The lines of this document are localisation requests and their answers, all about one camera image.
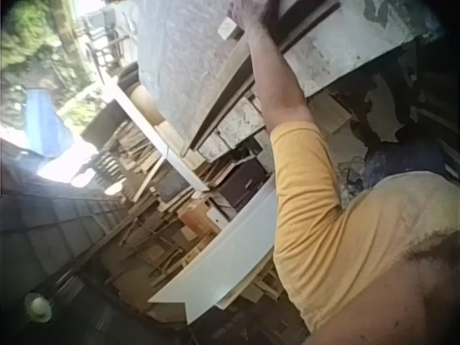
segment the yellow t-shirt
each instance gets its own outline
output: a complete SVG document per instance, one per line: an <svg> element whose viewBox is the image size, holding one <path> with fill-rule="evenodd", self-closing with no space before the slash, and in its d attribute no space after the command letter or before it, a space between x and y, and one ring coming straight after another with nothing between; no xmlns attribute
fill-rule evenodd
<svg viewBox="0 0 460 345"><path fill-rule="evenodd" d="M317 126L286 123L271 140L278 201L274 261L311 331L412 246L459 228L459 189L441 176L409 172L385 178L342 210Z"/></svg>

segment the blue tarp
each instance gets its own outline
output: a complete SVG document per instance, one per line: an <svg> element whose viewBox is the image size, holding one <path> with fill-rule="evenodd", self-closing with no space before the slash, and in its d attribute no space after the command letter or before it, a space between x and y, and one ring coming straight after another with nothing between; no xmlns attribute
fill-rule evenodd
<svg viewBox="0 0 460 345"><path fill-rule="evenodd" d="M55 158L72 146L72 133L56 114L48 90L27 90L25 118L30 150Z"/></svg>

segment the hand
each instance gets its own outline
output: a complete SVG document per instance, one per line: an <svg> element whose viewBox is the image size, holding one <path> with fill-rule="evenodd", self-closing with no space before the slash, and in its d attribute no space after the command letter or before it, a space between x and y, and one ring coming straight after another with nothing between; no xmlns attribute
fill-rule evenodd
<svg viewBox="0 0 460 345"><path fill-rule="evenodd" d="M267 24L274 0L233 0L230 17L245 31Z"/></svg>

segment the person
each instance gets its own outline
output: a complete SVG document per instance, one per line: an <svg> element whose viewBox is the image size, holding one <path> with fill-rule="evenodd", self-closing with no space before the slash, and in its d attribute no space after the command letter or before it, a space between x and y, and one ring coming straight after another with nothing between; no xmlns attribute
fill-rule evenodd
<svg viewBox="0 0 460 345"><path fill-rule="evenodd" d="M324 138L267 29L273 13L270 0L235 0L231 9L275 159L273 259L312 332L306 343L441 343L459 319L459 189L438 158L425 164L435 149L422 164L423 152L409 153L342 210ZM420 150L408 146L398 150ZM374 147L368 160L387 167L393 148L384 151Z"/></svg>

